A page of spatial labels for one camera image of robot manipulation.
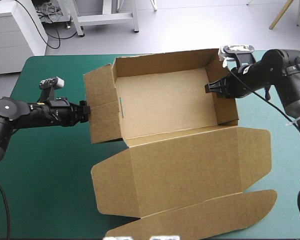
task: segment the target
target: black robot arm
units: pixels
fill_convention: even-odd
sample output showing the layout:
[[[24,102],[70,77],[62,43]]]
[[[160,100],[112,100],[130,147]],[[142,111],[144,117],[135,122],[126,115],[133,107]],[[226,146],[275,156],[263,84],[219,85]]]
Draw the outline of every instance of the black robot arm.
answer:
[[[227,61],[235,61],[236,67],[226,77],[205,85],[205,91],[215,92],[223,98],[243,98],[264,89],[265,98],[255,94],[268,102],[269,89],[274,86],[285,113],[268,103],[290,121],[288,116],[294,118],[293,125],[300,132],[300,51],[272,49],[258,62],[252,55],[253,51],[250,45],[222,47],[219,56],[224,61],[223,66],[227,66]],[[297,203],[300,211],[300,192]]]
[[[90,107],[86,101],[70,103],[65,97],[55,97],[55,90],[64,86],[59,77],[43,80],[39,100],[26,103],[9,97],[0,99],[0,160],[3,159],[13,129],[38,128],[49,126],[71,127],[78,122],[88,121]]]

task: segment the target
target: cardboard box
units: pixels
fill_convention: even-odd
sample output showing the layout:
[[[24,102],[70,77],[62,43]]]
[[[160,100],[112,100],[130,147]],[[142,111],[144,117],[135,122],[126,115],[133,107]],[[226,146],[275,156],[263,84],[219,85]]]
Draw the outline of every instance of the cardboard box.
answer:
[[[217,49],[121,57],[85,74],[92,143],[128,146],[93,166],[97,208],[140,218],[106,236],[198,240],[272,209],[274,190],[244,193],[271,170],[269,132],[238,127],[235,100],[205,93],[226,74]]]

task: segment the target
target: green tabletop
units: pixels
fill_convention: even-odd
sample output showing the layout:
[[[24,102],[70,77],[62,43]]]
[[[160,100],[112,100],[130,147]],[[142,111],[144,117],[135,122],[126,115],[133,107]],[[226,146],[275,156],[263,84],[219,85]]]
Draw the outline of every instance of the green tabletop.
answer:
[[[260,59],[264,51],[256,52]],[[83,74],[112,63],[117,55],[37,56],[26,62],[11,97],[34,102],[39,82],[58,76],[65,87],[58,97],[73,103],[86,99]],[[272,102],[280,106],[272,89]],[[249,191],[275,189],[278,200],[260,223],[221,238],[300,238],[297,194],[300,189],[300,136],[275,110],[253,95],[237,101],[240,126],[272,133],[272,172]],[[100,214],[90,170],[96,163],[124,150],[122,142],[91,144],[89,124],[74,127],[22,129],[0,162],[0,182],[11,212],[12,238],[102,238],[106,231],[133,218]],[[0,236],[6,217],[0,196]]]

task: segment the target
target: black cable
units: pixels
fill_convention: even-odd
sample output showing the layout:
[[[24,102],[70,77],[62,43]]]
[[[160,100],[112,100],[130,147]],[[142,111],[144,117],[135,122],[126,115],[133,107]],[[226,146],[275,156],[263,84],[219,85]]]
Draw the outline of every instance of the black cable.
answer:
[[[44,17],[46,17],[46,18],[49,19],[49,16],[48,16],[47,14],[44,14],[44,13],[41,12],[41,11],[37,11],[36,13],[37,13],[37,14],[42,14],[42,15],[39,16],[40,19],[41,19],[41,18],[44,18]],[[56,36],[50,35],[50,34],[47,33],[47,32],[46,32],[46,34],[47,34],[48,36],[50,36],[51,38],[53,38],[53,39],[61,39],[61,40],[64,40],[64,39],[70,39],[70,38],[74,37],[74,36],[77,34],[77,31],[75,31],[75,33],[72,34],[71,36],[67,36],[67,37],[56,37]]]
[[[20,5],[23,7],[23,9],[28,13],[28,15],[30,16],[30,18],[31,18],[31,20],[32,20],[32,22],[33,22],[33,24],[34,24],[34,26],[35,26],[37,32],[39,33],[39,35],[40,35],[41,39],[44,41],[44,43],[45,43],[49,48],[51,48],[51,49],[58,49],[58,48],[60,48],[60,46],[61,46],[61,40],[60,40],[60,36],[59,36],[59,31],[58,31],[57,27],[55,26],[55,24],[52,22],[52,25],[54,26],[54,28],[55,28],[55,30],[56,30],[56,34],[57,34],[57,36],[58,36],[58,38],[59,38],[59,43],[58,43],[58,46],[57,46],[57,47],[51,46],[51,45],[49,45],[49,44],[46,42],[46,40],[44,39],[44,37],[41,35],[41,32],[39,31],[39,29],[38,29],[38,27],[37,27],[37,25],[36,25],[36,23],[35,23],[35,20],[34,20],[33,17],[31,16],[31,14],[30,14],[30,12],[28,11],[28,9],[27,9],[21,2],[19,2],[18,0],[15,0],[15,1],[16,1],[18,4],[20,4]]]
[[[247,84],[245,84],[239,77],[237,77],[228,67],[226,67],[227,71],[232,74],[242,85],[244,85],[246,87],[246,89],[248,89],[251,93],[253,93],[254,95],[256,95],[258,98],[262,99],[263,101],[265,101],[267,104],[269,104],[271,107],[275,108],[279,113],[281,113],[281,115],[284,116],[284,118],[286,118],[290,123],[292,123],[293,121],[291,120],[290,117],[288,117],[288,115],[286,115],[281,109],[279,109],[276,105],[274,105],[273,103],[269,102],[268,100],[266,100],[263,96],[261,96],[260,94],[256,93],[254,90],[252,90]],[[300,133],[300,128],[296,123],[293,123],[293,126],[298,130],[298,132]]]
[[[13,134],[15,134],[16,132],[18,132],[19,130],[20,130],[20,128],[14,130],[13,133],[11,134],[11,136],[12,136]]]
[[[0,193],[2,195],[5,214],[6,214],[6,240],[10,240],[10,212],[9,212],[9,206],[8,206],[6,194],[1,185],[0,185]]]
[[[50,35],[49,33],[46,33],[46,34],[47,34],[48,36],[50,36],[51,38],[59,39],[58,37],[52,36],[52,35]],[[74,37],[76,34],[77,34],[77,31],[75,31],[75,33],[74,33],[73,35],[71,35],[71,36],[68,36],[68,37],[60,37],[60,39],[61,39],[61,40],[63,40],[63,39],[70,39],[70,38]]]

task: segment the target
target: floor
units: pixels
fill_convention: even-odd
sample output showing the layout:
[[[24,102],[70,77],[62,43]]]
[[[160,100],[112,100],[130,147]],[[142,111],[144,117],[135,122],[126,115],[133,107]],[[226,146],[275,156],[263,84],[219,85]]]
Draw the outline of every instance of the floor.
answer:
[[[81,15],[99,14],[101,0],[76,0]],[[85,37],[62,40],[61,48],[47,48],[46,55],[147,54],[218,48],[226,44],[250,44],[256,50],[273,48],[300,50],[300,26],[297,27],[298,1],[294,1],[273,30],[268,27],[285,0],[158,0],[154,12],[150,0],[138,0],[140,32],[132,23],[89,26]],[[125,1],[122,11],[130,9]],[[58,25],[62,37],[66,30]],[[51,26],[47,32],[56,35]],[[58,41],[50,39],[56,46]],[[18,73],[0,75],[0,98],[9,96]]]

